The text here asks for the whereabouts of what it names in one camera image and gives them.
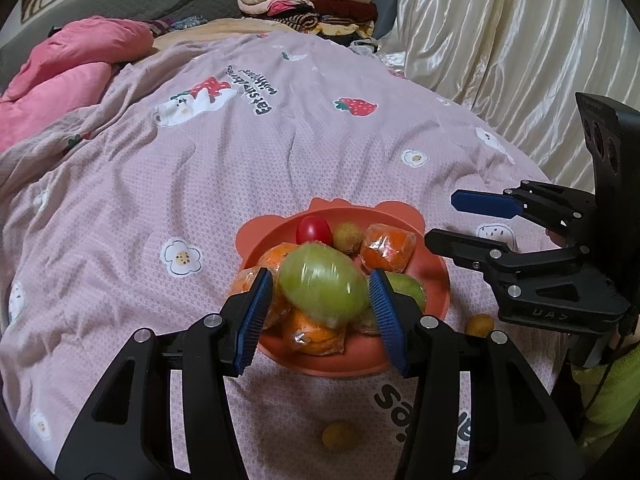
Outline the red cherry tomato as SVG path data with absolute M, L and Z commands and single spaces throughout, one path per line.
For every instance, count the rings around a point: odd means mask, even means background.
M 311 242 L 319 242 L 328 246 L 333 245 L 333 234 L 329 223 L 315 214 L 310 214 L 300 219 L 296 228 L 295 239 L 299 245 Z

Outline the orange bear-ear plate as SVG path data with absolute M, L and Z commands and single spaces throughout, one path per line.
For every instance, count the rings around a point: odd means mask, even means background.
M 242 258 L 241 268 L 254 266 L 260 256 L 277 244 L 293 243 L 299 223 L 309 216 L 326 220 L 332 229 L 351 221 L 363 230 L 382 223 L 413 234 L 416 246 L 404 273 L 422 285 L 426 299 L 420 306 L 409 296 L 394 292 L 390 279 L 375 272 L 371 292 L 374 312 L 382 324 L 380 336 L 365 335 L 350 328 L 342 352 L 310 356 L 293 350 L 286 343 L 282 328 L 275 327 L 262 333 L 258 349 L 273 362 L 308 376 L 355 378 L 382 373 L 390 367 L 408 372 L 414 361 L 410 356 L 411 341 L 420 328 L 421 318 L 431 316 L 436 321 L 442 320 L 450 303 L 446 264 L 425 246 L 425 221 L 420 212 L 403 202 L 383 202 L 367 207 L 346 200 L 314 198 L 308 208 L 298 214 L 288 217 L 266 214 L 245 222 L 235 235 L 235 249 Z

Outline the small yellow fruit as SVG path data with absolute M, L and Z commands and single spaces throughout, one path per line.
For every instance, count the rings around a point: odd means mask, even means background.
M 495 329 L 495 320 L 489 314 L 476 314 L 468 319 L 465 324 L 465 335 L 485 338 Z
M 344 453 L 358 446 L 360 434 L 350 422 L 336 420 L 329 422 L 323 428 L 321 441 L 326 450 L 333 453 Z

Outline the wrapped orange back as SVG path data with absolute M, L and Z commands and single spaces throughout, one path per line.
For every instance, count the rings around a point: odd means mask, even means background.
M 297 244 L 283 242 L 266 250 L 258 259 L 260 268 L 268 269 L 273 276 L 277 276 L 283 260 L 298 248 Z

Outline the green fruit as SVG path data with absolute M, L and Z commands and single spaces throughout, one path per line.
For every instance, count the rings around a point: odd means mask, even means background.
M 370 306 L 364 274 L 351 258 L 319 242 L 301 244 L 283 259 L 278 285 L 293 307 L 332 330 Z
M 423 310 L 426 305 L 426 295 L 422 284 L 410 275 L 395 272 L 385 272 L 386 278 L 392 285 L 394 292 L 410 296 L 418 307 Z M 378 322 L 376 322 L 373 308 L 368 306 L 360 315 L 352 320 L 352 328 L 368 336 L 378 336 Z

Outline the orange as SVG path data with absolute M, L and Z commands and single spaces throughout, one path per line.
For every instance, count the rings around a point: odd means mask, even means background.
M 363 233 L 360 247 L 362 265 L 373 271 L 401 273 L 405 271 L 416 248 L 416 234 L 389 226 L 384 223 L 373 223 Z
M 307 318 L 302 311 L 293 309 L 281 326 L 285 347 L 307 356 L 330 356 L 345 350 L 346 330 L 326 327 Z
M 233 279 L 229 296 L 247 293 L 248 298 L 265 302 L 269 307 L 264 317 L 263 330 L 270 330 L 281 323 L 293 309 L 278 284 L 278 274 L 272 266 L 250 266 L 239 271 Z
M 273 276 L 277 276 L 283 260 L 298 248 L 297 244 L 283 242 L 266 250 L 258 259 L 260 268 L 268 269 Z

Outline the wrapped orange front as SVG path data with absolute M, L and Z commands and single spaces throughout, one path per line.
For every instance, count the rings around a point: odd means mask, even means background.
M 285 347 L 307 356 L 330 356 L 345 350 L 346 330 L 326 327 L 307 318 L 302 311 L 293 309 L 281 326 Z

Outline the cream satin curtain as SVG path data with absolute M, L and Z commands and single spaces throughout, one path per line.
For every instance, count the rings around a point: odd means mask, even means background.
M 639 104 L 639 32 L 620 0 L 397 0 L 381 58 L 584 191 L 576 94 Z

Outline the green sleeve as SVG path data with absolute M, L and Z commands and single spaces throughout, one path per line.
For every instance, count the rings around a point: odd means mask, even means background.
M 587 412 L 582 433 L 582 454 L 594 462 L 613 443 L 639 401 L 639 345 L 627 348 Z

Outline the small green-brown fruit on plate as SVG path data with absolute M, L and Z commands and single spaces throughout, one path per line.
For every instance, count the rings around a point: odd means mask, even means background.
M 332 232 L 333 247 L 345 255 L 352 256 L 360 251 L 363 232 L 354 222 L 342 222 Z

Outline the wrapped green fruit on plate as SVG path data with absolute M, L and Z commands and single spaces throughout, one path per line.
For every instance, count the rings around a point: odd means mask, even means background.
M 426 305 L 426 295 L 422 284 L 410 275 L 395 272 L 385 272 L 386 278 L 392 285 L 394 292 L 410 296 L 418 307 L 423 310 Z M 368 306 L 360 315 L 352 320 L 352 328 L 368 336 L 378 336 L 378 322 L 376 322 L 373 308 Z

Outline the stack of folded clothes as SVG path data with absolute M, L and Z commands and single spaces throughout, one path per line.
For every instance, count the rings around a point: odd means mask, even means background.
M 238 0 L 247 18 L 281 23 L 342 46 L 370 44 L 393 28 L 397 0 Z

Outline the beige blanket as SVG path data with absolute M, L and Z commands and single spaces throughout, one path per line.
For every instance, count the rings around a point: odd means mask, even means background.
M 154 40 L 152 52 L 157 53 L 180 42 L 211 42 L 243 35 L 269 34 L 270 32 L 294 32 L 285 24 L 258 20 L 258 18 L 221 18 L 203 25 L 168 32 Z

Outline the grey headboard cover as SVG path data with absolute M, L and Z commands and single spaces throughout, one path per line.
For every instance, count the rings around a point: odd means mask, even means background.
M 180 21 L 198 15 L 211 21 L 237 18 L 240 11 L 236 0 L 65 0 L 1 47 L 1 87 L 8 86 L 32 48 L 45 40 L 52 28 L 95 15 L 136 21 Z

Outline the small yellow fruit front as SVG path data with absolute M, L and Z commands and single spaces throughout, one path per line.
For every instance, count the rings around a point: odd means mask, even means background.
M 360 434 L 350 422 L 336 420 L 329 422 L 323 428 L 321 441 L 326 450 L 333 453 L 344 453 L 358 446 Z

